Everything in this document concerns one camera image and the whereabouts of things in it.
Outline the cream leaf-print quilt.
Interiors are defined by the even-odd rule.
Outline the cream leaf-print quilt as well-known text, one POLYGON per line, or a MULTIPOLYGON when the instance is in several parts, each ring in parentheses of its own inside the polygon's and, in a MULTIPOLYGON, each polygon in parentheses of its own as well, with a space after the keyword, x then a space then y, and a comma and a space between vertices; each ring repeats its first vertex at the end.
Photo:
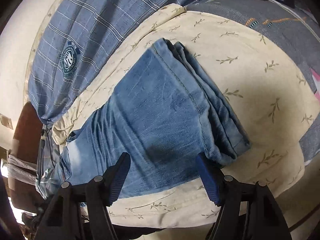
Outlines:
POLYGON ((233 20, 180 5, 148 17, 53 125, 63 150, 51 179, 89 182, 123 152, 131 167, 114 224, 188 228, 216 221, 196 167, 278 196, 304 174, 299 140, 319 113, 304 75, 276 44, 233 20))

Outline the blue plaid crest pillow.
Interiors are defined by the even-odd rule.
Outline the blue plaid crest pillow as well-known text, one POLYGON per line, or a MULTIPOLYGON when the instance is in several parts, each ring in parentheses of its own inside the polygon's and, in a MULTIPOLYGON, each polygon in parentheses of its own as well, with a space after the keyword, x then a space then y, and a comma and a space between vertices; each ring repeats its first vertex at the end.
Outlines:
POLYGON ((29 99, 43 124, 56 122, 110 56, 163 6, 200 0, 63 0, 35 53, 29 99))

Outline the grey-blue star bedsheet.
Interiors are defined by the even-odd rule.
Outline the grey-blue star bedsheet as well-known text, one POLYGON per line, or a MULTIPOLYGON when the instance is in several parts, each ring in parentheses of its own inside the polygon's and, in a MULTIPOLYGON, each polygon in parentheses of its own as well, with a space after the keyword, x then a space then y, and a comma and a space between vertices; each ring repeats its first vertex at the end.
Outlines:
POLYGON ((319 26, 302 9, 274 0, 204 0, 187 6, 213 36, 214 78, 260 154, 300 145, 319 152, 319 26))

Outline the blue denim jeans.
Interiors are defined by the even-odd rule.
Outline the blue denim jeans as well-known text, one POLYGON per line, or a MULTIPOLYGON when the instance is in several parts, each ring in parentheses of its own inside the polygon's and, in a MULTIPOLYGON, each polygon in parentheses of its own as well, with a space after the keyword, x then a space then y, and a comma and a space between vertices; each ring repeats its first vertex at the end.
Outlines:
POLYGON ((143 196, 196 179, 201 152, 227 166, 250 146, 229 102, 193 55, 180 42, 160 38, 68 136, 36 188, 46 198, 65 181, 87 183, 126 152, 131 167, 120 197, 143 196))

